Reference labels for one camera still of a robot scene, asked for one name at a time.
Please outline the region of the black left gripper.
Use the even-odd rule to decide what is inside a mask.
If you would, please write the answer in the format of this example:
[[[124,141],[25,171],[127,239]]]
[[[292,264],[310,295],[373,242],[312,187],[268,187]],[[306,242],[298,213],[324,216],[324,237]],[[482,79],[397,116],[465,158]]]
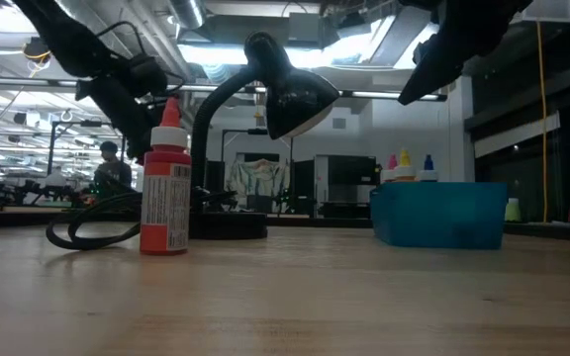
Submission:
[[[135,98],[162,94],[166,87],[166,74],[152,56],[143,53],[132,58],[111,55],[89,80],[77,81],[75,98],[90,97],[125,137],[127,156],[142,161],[150,151],[153,117]]]

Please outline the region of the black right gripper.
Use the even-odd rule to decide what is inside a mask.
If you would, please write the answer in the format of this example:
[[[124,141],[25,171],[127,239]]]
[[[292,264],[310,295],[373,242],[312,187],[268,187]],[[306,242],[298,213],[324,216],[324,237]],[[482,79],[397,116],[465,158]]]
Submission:
[[[457,79],[464,63],[486,56],[501,42],[510,22],[532,0],[399,0],[429,11],[439,25],[436,34],[413,51],[416,65],[399,102],[409,105]]]

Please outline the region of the large orange food coloring bottle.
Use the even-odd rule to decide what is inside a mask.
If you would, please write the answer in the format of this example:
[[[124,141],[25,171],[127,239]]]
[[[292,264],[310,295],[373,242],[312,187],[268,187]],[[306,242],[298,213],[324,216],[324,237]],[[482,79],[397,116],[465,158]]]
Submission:
[[[187,251],[190,222],[191,156],[180,127],[176,97],[167,99],[160,124],[144,155],[140,252],[174,255]]]

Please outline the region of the large blue food coloring bottle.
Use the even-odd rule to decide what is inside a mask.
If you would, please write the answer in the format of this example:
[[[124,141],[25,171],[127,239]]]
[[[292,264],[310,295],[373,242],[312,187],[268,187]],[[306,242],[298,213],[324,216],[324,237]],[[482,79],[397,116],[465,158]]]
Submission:
[[[437,182],[438,173],[434,169],[434,163],[430,154],[427,154],[424,161],[424,168],[417,174],[417,180],[421,182]]]

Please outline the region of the large yellow food coloring bottle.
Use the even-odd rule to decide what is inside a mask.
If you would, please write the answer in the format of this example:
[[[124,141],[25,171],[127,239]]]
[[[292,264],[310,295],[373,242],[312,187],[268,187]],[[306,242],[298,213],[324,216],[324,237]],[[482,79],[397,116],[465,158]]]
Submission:
[[[414,181],[416,179],[416,170],[412,165],[411,156],[406,149],[400,152],[398,165],[394,169],[396,181]]]

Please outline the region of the large red food coloring bottle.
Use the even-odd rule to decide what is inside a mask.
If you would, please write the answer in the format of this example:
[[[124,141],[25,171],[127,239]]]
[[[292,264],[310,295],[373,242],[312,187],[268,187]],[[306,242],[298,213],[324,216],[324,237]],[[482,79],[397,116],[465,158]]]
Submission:
[[[381,171],[380,180],[382,182],[393,182],[396,180],[396,168],[398,166],[397,156],[392,154],[389,158],[388,167]]]

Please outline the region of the standing person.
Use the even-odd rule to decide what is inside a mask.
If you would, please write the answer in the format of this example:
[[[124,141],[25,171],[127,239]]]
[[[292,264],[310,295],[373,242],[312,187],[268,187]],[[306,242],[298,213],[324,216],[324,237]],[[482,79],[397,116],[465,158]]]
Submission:
[[[102,178],[112,178],[127,188],[132,187],[132,169],[129,164],[118,158],[118,146],[112,141],[103,141],[100,145],[103,162],[94,172],[94,182]]]

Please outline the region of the background robot arms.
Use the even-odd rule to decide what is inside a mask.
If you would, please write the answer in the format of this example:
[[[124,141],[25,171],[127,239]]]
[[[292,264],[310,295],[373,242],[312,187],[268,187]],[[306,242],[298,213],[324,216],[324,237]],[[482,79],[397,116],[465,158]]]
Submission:
[[[77,207],[82,204],[83,194],[57,169],[45,178],[26,179],[21,185],[13,181],[0,182],[0,206]]]

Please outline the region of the black gooseneck desk lamp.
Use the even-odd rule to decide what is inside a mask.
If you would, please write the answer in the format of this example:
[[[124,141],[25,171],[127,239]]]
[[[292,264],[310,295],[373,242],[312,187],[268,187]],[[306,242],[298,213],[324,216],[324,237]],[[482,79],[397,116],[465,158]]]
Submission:
[[[219,108],[248,84],[266,89],[267,133],[272,139],[295,137],[321,122],[340,97],[324,77],[296,68],[284,47],[265,32],[250,34],[243,46],[247,66],[219,85],[201,104],[192,132],[190,239],[237,240],[267,236],[262,213],[208,213],[203,188],[207,173],[207,144],[211,120]]]

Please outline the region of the pale hanging cloth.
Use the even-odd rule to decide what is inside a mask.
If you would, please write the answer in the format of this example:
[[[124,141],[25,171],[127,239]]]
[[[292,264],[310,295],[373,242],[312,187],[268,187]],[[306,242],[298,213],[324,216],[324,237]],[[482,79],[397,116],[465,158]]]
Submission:
[[[290,185],[286,163],[259,159],[236,160],[227,170],[225,189],[236,192],[239,205],[247,210],[274,213],[276,198]]]

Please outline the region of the black cabinet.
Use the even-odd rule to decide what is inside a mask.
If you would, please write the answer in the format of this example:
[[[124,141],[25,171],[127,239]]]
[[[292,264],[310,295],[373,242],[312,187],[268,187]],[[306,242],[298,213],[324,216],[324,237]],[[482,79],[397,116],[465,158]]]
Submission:
[[[379,182],[373,156],[316,155],[315,216],[368,220],[370,192]]]

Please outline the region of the teal plastic bin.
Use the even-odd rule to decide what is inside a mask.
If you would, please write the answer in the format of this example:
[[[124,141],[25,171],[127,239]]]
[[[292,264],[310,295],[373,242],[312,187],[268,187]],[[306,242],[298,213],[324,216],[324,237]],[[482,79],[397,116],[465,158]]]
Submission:
[[[393,246],[495,250],[502,246],[504,183],[393,182],[370,192],[375,236]]]

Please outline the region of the pale green cup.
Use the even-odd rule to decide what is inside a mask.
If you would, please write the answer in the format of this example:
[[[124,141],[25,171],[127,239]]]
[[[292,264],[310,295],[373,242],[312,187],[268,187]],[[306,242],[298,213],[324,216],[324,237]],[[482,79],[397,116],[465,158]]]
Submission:
[[[518,198],[508,198],[505,209],[505,221],[508,223],[520,223],[522,220],[520,200]]]

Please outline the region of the silver ceiling duct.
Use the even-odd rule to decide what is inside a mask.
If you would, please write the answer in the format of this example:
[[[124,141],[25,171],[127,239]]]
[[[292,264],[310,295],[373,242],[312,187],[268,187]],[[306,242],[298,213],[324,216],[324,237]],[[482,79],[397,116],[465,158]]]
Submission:
[[[184,29],[195,30],[206,22],[203,0],[167,0],[171,13]]]

